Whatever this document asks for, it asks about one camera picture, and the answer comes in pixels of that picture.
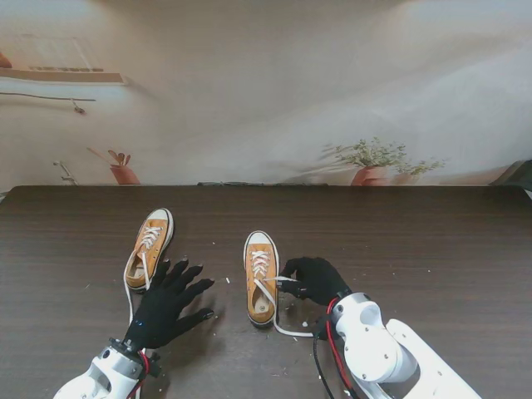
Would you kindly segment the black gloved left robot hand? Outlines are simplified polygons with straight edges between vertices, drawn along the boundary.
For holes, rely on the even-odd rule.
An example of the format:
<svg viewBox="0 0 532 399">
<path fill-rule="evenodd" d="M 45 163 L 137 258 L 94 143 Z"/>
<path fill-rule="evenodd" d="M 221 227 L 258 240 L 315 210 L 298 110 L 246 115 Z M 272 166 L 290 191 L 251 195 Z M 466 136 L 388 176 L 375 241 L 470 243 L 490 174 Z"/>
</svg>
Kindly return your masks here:
<svg viewBox="0 0 532 399">
<path fill-rule="evenodd" d="M 181 315 L 186 307 L 214 284 L 210 278 L 194 281 L 202 271 L 201 265 L 189 266 L 188 259 L 181 259 L 174 265 L 168 259 L 159 262 L 123 343 L 134 352 L 155 350 L 212 318 L 214 311 L 210 308 L 201 308 L 187 316 Z"/>
</svg>

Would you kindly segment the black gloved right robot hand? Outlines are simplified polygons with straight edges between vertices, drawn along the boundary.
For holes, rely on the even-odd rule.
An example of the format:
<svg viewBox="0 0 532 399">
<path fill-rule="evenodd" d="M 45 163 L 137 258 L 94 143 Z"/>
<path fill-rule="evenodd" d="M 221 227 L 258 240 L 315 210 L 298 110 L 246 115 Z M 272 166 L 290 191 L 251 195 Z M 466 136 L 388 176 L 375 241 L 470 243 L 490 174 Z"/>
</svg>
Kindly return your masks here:
<svg viewBox="0 0 532 399">
<path fill-rule="evenodd" d="M 290 259 L 279 276 L 287 278 L 277 282 L 280 291 L 321 306 L 352 294 L 337 269 L 322 258 Z"/>
</svg>

